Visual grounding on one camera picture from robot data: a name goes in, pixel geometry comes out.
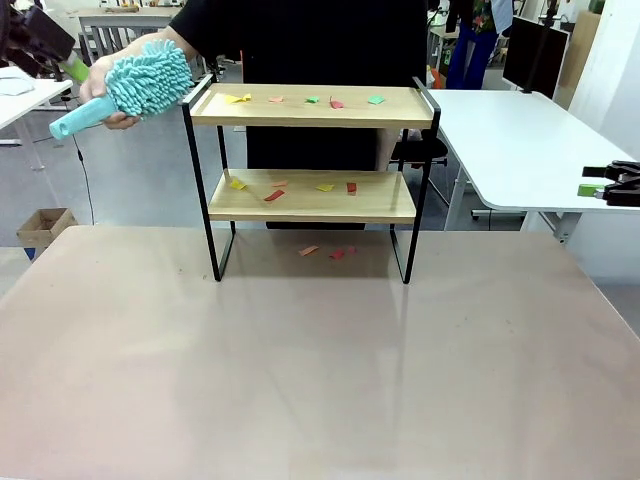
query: chair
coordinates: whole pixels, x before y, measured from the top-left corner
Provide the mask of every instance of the chair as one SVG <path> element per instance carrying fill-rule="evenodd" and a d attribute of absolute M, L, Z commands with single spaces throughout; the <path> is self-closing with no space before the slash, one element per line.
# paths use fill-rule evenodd
<path fill-rule="evenodd" d="M 423 134 L 422 138 L 428 138 L 426 131 L 421 133 Z M 404 162 L 410 164 L 412 168 L 421 168 L 425 163 L 424 159 L 427 156 L 427 147 L 431 148 L 431 164 L 444 165 L 446 167 L 448 164 L 447 155 L 449 154 L 449 149 L 439 138 L 435 139 L 433 145 L 428 145 L 426 140 L 408 140 L 406 144 L 403 144 L 401 141 L 397 142 L 391 154 L 391 163 L 398 163 L 402 158 Z M 440 192 L 431 179 L 429 179 L 429 185 L 434 189 L 438 197 L 440 197 L 440 200 L 448 207 L 449 199 Z"/>

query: cardboard box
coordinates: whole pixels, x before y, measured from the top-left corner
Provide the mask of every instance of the cardboard box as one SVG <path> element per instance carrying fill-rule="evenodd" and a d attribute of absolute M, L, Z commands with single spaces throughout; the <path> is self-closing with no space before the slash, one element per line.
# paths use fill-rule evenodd
<path fill-rule="evenodd" d="M 51 245 L 65 228 L 77 224 L 68 208 L 45 208 L 31 215 L 17 234 L 25 248 L 43 248 Z"/>

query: two-tier shelf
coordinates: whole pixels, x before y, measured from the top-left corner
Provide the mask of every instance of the two-tier shelf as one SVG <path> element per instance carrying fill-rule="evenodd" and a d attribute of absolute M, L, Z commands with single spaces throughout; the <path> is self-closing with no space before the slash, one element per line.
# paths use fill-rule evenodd
<path fill-rule="evenodd" d="M 235 236 L 235 222 L 285 221 L 378 223 L 390 226 L 391 240 L 404 283 L 409 283 L 415 255 L 420 222 L 432 157 L 427 153 L 417 204 L 414 204 L 402 175 L 404 160 L 397 172 L 363 172 L 333 170 L 254 170 L 229 169 L 224 142 L 223 126 L 279 126 L 279 127 L 357 127 L 428 130 L 423 139 L 433 144 L 440 121 L 440 107 L 424 85 L 414 78 L 417 88 L 409 87 L 356 87 L 329 85 L 259 85 L 215 83 L 209 76 L 201 81 L 184 99 L 182 110 L 189 139 L 193 170 L 200 198 L 211 265 L 214 278 L 222 279 Z M 243 97 L 251 94 L 248 102 L 228 103 L 228 95 Z M 273 97 L 284 101 L 272 102 Z M 369 103 L 372 96 L 382 96 L 380 104 Z M 318 103 L 307 101 L 319 97 Z M 329 99 L 344 104 L 334 109 Z M 215 125 L 218 131 L 223 175 L 211 199 L 205 194 L 200 159 L 193 131 L 194 125 Z M 231 187 L 233 178 L 247 185 L 238 190 Z M 286 181 L 286 194 L 273 202 L 265 197 L 277 188 L 274 183 Z M 355 183 L 357 192 L 348 195 L 346 184 Z M 328 192 L 316 189 L 318 185 L 334 185 Z M 218 263 L 211 221 L 229 221 L 231 236 Z M 413 225 L 406 268 L 403 266 L 395 225 Z"/>

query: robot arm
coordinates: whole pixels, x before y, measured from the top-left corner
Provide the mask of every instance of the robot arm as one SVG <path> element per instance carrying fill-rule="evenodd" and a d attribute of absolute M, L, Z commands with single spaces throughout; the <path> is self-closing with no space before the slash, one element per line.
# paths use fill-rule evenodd
<path fill-rule="evenodd" d="M 41 72 L 43 63 L 52 61 L 82 83 L 89 69 L 73 51 L 73 37 L 39 6 L 20 12 L 13 2 L 0 0 L 0 60 L 15 63 L 33 77 Z"/>

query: wooden shelf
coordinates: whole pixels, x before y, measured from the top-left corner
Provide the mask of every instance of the wooden shelf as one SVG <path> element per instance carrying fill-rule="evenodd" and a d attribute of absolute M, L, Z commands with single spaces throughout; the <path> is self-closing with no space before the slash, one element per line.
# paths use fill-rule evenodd
<path fill-rule="evenodd" d="M 226 95 L 251 101 L 228 104 Z M 368 103 L 381 95 L 379 105 Z M 282 103 L 270 97 L 284 97 Z M 312 96 L 318 103 L 306 103 Z M 329 99 L 344 103 L 333 109 Z M 409 87 L 356 87 L 328 85 L 259 85 L 216 83 L 191 110 L 194 125 L 247 125 L 281 127 L 430 128 L 433 112 L 420 92 Z"/>
<path fill-rule="evenodd" d="M 233 178 L 245 183 L 231 188 Z M 287 181 L 286 187 L 273 187 Z M 347 193 L 357 184 L 356 195 Z M 317 190 L 334 185 L 330 192 Z M 276 190 L 286 193 L 266 202 Z M 209 204 L 210 220 L 412 224 L 416 209 L 399 172 L 225 170 Z"/>

